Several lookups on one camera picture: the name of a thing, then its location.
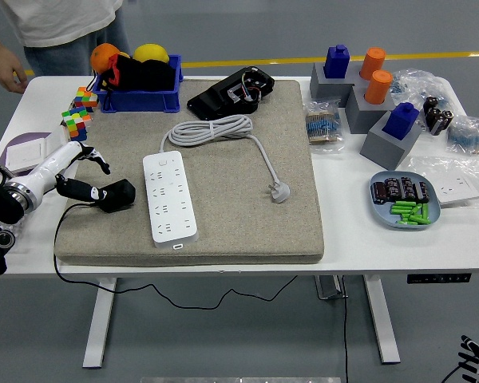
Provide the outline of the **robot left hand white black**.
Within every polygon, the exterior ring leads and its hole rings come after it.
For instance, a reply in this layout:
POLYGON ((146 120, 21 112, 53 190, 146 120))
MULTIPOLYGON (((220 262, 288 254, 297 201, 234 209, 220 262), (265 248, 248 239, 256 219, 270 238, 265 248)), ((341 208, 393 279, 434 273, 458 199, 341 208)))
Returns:
POLYGON ((95 147, 70 141, 43 160, 28 175, 19 176, 15 181, 16 188, 25 196, 29 208, 35 210, 40 206, 44 194, 55 188, 56 175, 65 171, 76 160, 85 159, 97 162, 105 174, 110 174, 109 164, 95 147))

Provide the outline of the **robot right hand white black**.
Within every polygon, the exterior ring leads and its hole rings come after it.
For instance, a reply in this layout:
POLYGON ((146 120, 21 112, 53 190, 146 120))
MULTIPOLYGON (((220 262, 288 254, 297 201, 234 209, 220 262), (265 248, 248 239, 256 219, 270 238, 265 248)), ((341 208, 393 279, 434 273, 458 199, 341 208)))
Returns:
POLYGON ((479 345, 471 338, 462 335, 461 348, 468 351, 468 353, 458 353, 461 358, 458 367, 465 371, 462 378, 467 382, 479 382, 479 345))

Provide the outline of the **person's right hand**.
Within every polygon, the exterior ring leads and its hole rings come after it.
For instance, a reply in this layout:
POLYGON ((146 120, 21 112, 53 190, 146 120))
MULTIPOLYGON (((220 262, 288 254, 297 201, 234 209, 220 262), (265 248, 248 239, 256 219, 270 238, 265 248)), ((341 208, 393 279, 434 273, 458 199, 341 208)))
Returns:
POLYGON ((0 44, 0 85, 12 93, 23 94, 28 78, 19 59, 0 44))

